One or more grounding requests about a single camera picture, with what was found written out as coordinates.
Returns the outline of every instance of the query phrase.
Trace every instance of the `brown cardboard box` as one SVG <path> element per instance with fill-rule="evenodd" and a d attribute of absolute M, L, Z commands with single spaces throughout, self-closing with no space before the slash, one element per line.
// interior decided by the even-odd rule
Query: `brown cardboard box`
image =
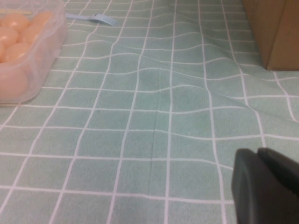
<path fill-rule="evenodd" d="M 268 70 L 299 70 L 299 0 L 243 0 Z"/>

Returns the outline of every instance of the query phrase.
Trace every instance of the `egg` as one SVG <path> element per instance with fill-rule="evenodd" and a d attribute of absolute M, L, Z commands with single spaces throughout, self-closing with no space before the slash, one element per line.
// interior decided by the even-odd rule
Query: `egg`
<path fill-rule="evenodd" d="M 33 76 L 33 70 L 35 68 L 32 68 L 32 65 L 34 64 L 37 69 L 37 73 L 40 75 L 40 68 L 43 64 L 43 54 L 48 55 L 48 51 L 45 50 L 45 45 L 38 44 L 36 47 L 30 49 L 27 55 L 25 55 L 22 59 L 15 61 L 16 64 L 19 64 L 19 68 L 27 75 L 28 79 Z"/>
<path fill-rule="evenodd" d="M 7 48 L 17 43 L 19 33 L 9 27 L 0 27 L 0 42 Z"/>
<path fill-rule="evenodd" d="M 37 24 L 32 24 L 32 25 L 26 27 L 20 33 L 18 42 L 25 42 L 25 43 L 33 44 L 42 29 L 43 29 L 43 27 L 40 25 L 37 25 Z"/>
<path fill-rule="evenodd" d="M 1 20 L 3 27 L 10 27 L 21 32 L 29 25 L 29 19 L 20 13 L 10 13 L 5 15 Z"/>
<path fill-rule="evenodd" d="M 38 24 L 41 26 L 44 26 L 47 21 L 53 16 L 53 13 L 51 11 L 44 11 L 37 15 L 35 15 L 31 21 L 31 24 Z"/>
<path fill-rule="evenodd" d="M 4 47 L 3 43 L 0 42 L 0 58 L 2 57 L 4 52 L 5 52 L 5 47 Z"/>
<path fill-rule="evenodd" d="M 22 57 L 28 52 L 30 46 L 29 43 L 16 43 L 9 46 L 2 55 L 2 62 L 10 62 Z"/>
<path fill-rule="evenodd" d="M 19 69 L 0 68 L 0 99 L 10 100 L 21 96 L 28 88 L 28 79 Z"/>

